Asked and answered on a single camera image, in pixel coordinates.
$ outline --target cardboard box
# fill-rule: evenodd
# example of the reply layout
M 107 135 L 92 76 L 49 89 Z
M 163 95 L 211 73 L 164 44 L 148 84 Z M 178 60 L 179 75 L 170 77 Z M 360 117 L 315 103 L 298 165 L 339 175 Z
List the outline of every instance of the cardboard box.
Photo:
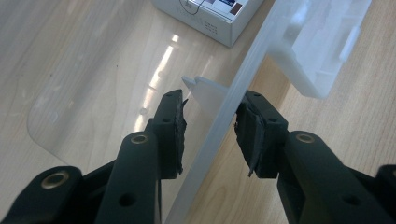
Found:
M 263 0 L 151 0 L 158 9 L 231 47 Z

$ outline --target screw hole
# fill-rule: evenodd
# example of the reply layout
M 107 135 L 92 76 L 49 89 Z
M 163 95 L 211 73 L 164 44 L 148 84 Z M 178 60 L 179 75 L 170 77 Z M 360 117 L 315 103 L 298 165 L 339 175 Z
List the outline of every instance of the screw hole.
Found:
M 55 189 L 64 184 L 69 179 L 69 173 L 66 171 L 60 171 L 55 174 L 47 176 L 41 182 L 41 188 L 43 189 Z
M 136 198 L 131 194 L 122 194 L 119 199 L 119 204 L 122 207 L 132 206 L 136 202 Z
M 344 195 L 342 196 L 342 199 L 345 203 L 349 203 L 353 206 L 359 206 L 361 204 L 361 200 L 355 195 Z
M 149 137 L 143 134 L 132 137 L 131 142 L 135 144 L 143 144 L 149 140 Z
M 313 143 L 313 142 L 315 142 L 315 138 L 313 138 L 311 135 L 304 134 L 304 133 L 297 134 L 296 138 L 300 142 L 304 142 L 304 143 Z

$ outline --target wooden table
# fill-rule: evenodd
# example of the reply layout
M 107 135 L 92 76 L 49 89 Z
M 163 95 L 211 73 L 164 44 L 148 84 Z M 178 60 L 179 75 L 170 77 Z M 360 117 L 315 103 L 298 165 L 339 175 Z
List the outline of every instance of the wooden table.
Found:
M 1 1 L 0 217 L 42 171 L 70 164 L 86 174 L 113 160 L 165 92 L 181 88 L 191 98 L 182 76 L 230 85 L 273 2 L 228 49 L 150 1 Z M 250 89 L 278 108 L 290 131 L 317 134 L 346 165 L 374 175 L 396 163 L 395 21 L 394 1 L 373 0 L 325 100 L 303 97 L 270 58 Z M 212 120 L 192 98 L 185 116 L 188 171 Z M 163 183 L 165 217 L 184 176 Z M 287 222 L 276 181 L 248 178 L 232 128 L 186 222 Z

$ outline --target metal bolt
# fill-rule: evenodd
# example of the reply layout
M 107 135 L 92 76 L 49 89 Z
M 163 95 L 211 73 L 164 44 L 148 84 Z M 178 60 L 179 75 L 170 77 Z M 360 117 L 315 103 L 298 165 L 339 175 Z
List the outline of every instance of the metal bolt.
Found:
M 55 174 L 47 176 L 41 182 L 41 188 L 43 189 L 55 189 L 64 184 L 69 179 L 69 173 L 66 171 L 60 171 Z
M 134 144 L 143 144 L 149 140 L 149 137 L 145 134 L 139 134 L 136 136 L 133 136 L 131 138 L 131 142 Z
M 296 135 L 296 138 L 300 142 L 304 142 L 304 143 L 308 143 L 308 144 L 315 142 L 315 138 L 309 134 L 306 134 L 306 133 L 299 133 Z

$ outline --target plastic lid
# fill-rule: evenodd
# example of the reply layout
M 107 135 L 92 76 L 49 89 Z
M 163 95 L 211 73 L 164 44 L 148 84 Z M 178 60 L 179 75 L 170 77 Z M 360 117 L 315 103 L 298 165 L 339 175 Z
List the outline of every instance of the plastic lid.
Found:
M 202 77 L 184 78 L 196 101 L 215 119 L 166 223 L 183 223 L 265 55 L 275 59 L 301 94 L 324 98 L 353 49 L 370 4 L 371 0 L 276 0 L 230 88 Z

